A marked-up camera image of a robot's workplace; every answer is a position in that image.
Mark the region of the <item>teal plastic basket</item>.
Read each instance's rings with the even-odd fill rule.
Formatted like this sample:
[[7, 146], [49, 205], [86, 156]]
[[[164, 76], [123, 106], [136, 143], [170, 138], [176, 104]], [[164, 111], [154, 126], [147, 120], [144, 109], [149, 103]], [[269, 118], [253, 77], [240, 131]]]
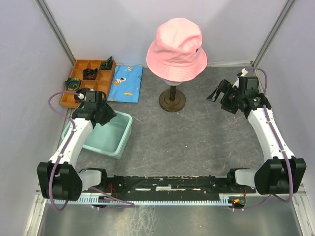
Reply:
[[80, 114], [76, 110], [63, 132], [64, 138], [57, 153], [63, 161], [73, 164], [77, 161], [81, 149], [120, 159], [131, 135], [132, 117], [115, 111], [109, 123], [101, 126], [93, 121], [93, 114]]

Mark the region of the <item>blue printed cloth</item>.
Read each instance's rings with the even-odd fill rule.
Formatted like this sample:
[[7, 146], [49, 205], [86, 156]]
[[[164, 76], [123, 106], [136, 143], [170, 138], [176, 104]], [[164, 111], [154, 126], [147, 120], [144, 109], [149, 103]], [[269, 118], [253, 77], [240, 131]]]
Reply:
[[111, 102], [138, 103], [142, 73], [142, 65], [116, 66], [107, 100]]

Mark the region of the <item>wooden compartment tray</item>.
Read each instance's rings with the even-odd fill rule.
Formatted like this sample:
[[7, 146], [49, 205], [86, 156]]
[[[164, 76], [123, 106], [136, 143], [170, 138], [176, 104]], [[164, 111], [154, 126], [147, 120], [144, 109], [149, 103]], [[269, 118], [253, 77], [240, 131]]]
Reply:
[[[70, 77], [78, 78], [81, 81], [78, 89], [89, 88], [99, 90], [105, 92], [108, 97], [113, 82], [116, 62], [113, 60], [113, 65], [110, 70], [102, 70], [100, 67], [104, 62], [106, 62], [106, 60], [78, 59], [75, 61]], [[83, 71], [87, 68], [98, 69], [95, 80], [84, 79]]]

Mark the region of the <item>cream mannequin head stand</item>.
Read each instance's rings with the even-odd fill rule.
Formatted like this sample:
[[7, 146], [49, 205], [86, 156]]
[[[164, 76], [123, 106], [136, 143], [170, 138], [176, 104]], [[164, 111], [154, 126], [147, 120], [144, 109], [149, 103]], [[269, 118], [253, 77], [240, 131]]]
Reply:
[[174, 85], [170, 86], [159, 96], [159, 105], [167, 112], [178, 112], [185, 106], [186, 97], [176, 87]]

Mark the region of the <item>purple bucket hat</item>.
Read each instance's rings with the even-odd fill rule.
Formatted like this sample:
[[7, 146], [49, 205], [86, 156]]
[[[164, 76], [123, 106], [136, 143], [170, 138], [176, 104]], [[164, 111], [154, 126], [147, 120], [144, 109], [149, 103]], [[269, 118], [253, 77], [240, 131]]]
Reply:
[[166, 80], [166, 79], [162, 79], [164, 82], [166, 82], [168, 85], [170, 86], [178, 86], [181, 84], [181, 82], [176, 82], [176, 81], [169, 81], [169, 80]]

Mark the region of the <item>pink bucket hat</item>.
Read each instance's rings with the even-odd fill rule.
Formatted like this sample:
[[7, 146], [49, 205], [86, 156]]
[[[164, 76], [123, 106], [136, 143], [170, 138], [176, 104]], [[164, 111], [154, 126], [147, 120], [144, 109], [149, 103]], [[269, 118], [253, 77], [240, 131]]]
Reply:
[[193, 80], [207, 66], [200, 27], [186, 18], [160, 25], [147, 55], [148, 68], [158, 77], [182, 83]]

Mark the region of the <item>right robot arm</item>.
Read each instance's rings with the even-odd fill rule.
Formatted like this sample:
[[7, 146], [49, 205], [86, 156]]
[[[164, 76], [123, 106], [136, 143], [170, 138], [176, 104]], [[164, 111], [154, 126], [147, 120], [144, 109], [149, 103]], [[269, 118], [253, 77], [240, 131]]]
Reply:
[[219, 95], [221, 108], [235, 114], [243, 112], [253, 127], [264, 155], [264, 163], [257, 170], [238, 168], [226, 179], [226, 188], [238, 192], [244, 185], [255, 188], [261, 195], [295, 194], [306, 170], [306, 162], [296, 158], [285, 144], [274, 120], [271, 104], [259, 91], [257, 77], [238, 76], [236, 83], [222, 80], [208, 101]]

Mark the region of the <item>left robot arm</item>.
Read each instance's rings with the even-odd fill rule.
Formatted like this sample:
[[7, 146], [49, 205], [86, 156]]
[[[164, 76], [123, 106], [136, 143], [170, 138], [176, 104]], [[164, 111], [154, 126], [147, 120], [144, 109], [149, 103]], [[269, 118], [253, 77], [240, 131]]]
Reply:
[[49, 161], [37, 166], [41, 194], [50, 201], [76, 201], [81, 192], [90, 187], [103, 192], [109, 186], [104, 170], [92, 168], [78, 173], [75, 166], [83, 144], [93, 129], [109, 123], [116, 113], [108, 105], [106, 94], [102, 91], [89, 90], [76, 96], [81, 104], [68, 119], [70, 127], [65, 138]]

